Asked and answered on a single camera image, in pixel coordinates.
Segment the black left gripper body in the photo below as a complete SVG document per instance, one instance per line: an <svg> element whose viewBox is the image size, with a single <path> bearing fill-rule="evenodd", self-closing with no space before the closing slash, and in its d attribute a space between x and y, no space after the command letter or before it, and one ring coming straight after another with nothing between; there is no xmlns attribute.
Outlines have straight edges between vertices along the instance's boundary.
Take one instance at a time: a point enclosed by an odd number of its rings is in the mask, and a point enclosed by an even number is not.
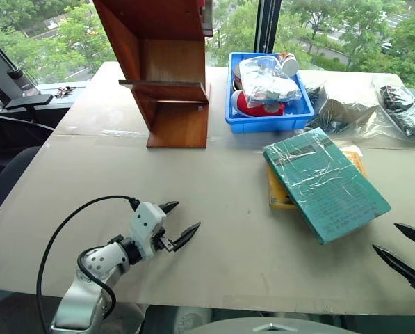
<svg viewBox="0 0 415 334"><path fill-rule="evenodd" d="M166 237L165 233L165 228L160 227L158 231L152 235L151 244L154 252L166 250L171 253L174 250L173 242Z"/></svg>

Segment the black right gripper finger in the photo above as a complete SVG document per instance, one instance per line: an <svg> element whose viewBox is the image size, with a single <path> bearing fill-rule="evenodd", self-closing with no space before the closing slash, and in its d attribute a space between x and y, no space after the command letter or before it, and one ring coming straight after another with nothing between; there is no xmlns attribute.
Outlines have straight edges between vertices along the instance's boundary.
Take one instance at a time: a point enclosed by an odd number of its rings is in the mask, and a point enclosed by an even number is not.
<svg viewBox="0 0 415 334"><path fill-rule="evenodd" d="M402 260L396 257L391 251L373 244L374 251L396 272L403 276L411 286L414 286L415 269L405 264Z"/></svg>
<svg viewBox="0 0 415 334"><path fill-rule="evenodd" d="M415 228L410 226L410 225L406 225L406 224L402 224L402 223L395 223L394 224L399 231L401 231L407 238L411 239L413 242L415 242Z"/></svg>

